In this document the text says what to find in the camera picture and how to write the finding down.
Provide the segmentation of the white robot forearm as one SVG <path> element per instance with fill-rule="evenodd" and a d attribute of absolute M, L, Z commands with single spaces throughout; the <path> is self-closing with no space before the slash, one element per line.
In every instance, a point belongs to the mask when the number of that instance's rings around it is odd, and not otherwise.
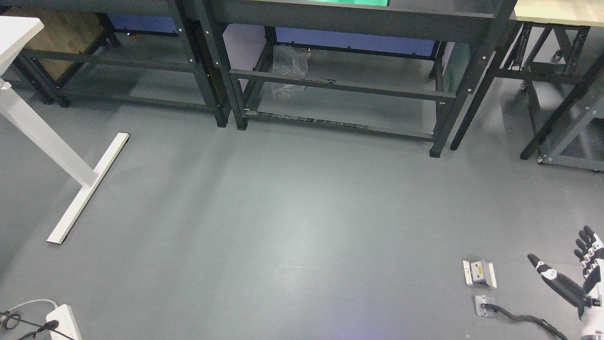
<path fill-rule="evenodd" d="M 582 330 L 581 340 L 604 339 L 604 308 L 603 306 L 585 307 L 580 318 Z"/>

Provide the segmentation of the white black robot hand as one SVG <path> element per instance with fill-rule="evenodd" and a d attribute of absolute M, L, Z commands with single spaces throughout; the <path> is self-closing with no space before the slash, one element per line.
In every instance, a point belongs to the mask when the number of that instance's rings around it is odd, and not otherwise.
<path fill-rule="evenodd" d="M 582 268 L 582 285 L 545 264 L 535 254 L 528 254 L 527 258 L 543 282 L 577 308 L 582 317 L 589 308 L 603 306 L 603 240 L 589 226 L 584 226 L 579 231 L 576 245 L 574 254 Z"/>

